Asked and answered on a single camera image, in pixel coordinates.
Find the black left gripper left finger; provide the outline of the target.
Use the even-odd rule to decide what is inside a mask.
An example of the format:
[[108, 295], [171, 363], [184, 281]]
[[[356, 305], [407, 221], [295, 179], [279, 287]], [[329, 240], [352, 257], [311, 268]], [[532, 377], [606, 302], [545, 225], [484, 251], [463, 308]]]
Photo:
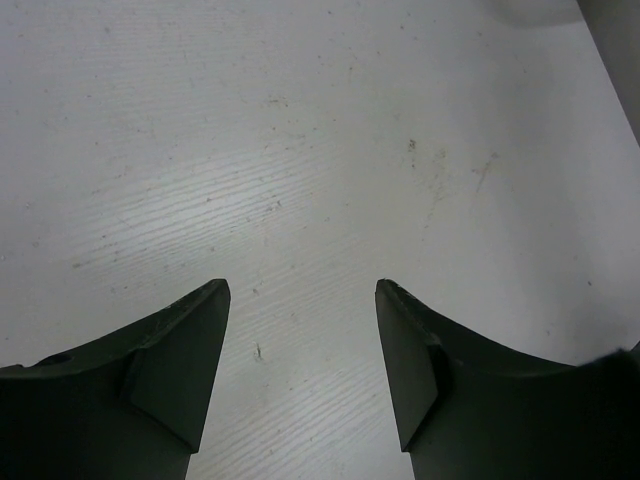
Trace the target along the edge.
[[230, 290], [170, 306], [31, 366], [1, 371], [5, 479], [182, 479], [200, 448]]

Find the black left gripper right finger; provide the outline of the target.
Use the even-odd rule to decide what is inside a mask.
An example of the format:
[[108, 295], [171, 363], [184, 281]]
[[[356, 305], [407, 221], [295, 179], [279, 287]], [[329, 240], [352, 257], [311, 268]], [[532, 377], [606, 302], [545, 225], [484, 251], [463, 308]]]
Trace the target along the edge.
[[376, 314], [418, 479], [635, 479], [639, 352], [571, 366], [490, 340], [382, 279]]

